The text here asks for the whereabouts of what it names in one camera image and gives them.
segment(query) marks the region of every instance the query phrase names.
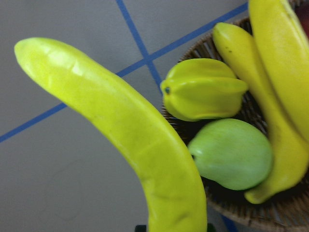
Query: gray floor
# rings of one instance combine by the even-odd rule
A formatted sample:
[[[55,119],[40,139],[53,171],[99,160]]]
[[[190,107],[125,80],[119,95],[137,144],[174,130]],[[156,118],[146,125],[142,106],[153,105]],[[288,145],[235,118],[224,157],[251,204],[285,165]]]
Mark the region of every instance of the gray floor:
[[[14,44],[51,37],[122,76],[160,109],[158,83],[218,21],[246,0],[2,0],[0,3],[0,231],[132,232],[147,223],[139,181],[94,127],[33,83]],[[219,232],[226,226],[208,208]]]

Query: fake banana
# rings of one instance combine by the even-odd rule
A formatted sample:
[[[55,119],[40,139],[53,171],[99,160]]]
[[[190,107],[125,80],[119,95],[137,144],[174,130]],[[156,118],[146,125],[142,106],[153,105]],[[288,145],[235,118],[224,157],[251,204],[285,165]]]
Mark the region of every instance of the fake banana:
[[[260,60],[255,41],[244,29],[218,23],[213,30],[215,46],[239,79],[245,81],[259,104],[268,126],[274,161],[268,177],[245,192],[254,204],[295,186],[308,168],[309,147],[284,113]]]
[[[149,232],[206,232],[206,197],[173,127],[136,90],[76,48],[47,38],[15,45],[22,69],[85,116],[124,155],[142,184]]]
[[[292,123],[309,142],[309,41],[288,0],[250,0],[261,60]]]

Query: green mango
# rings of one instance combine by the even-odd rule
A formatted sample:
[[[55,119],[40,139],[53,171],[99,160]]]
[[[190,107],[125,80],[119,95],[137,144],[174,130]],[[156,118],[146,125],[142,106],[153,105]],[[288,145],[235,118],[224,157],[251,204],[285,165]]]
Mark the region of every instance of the green mango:
[[[208,123],[190,141],[188,149],[201,176],[232,190],[256,186],[272,169],[267,137],[238,119]]]

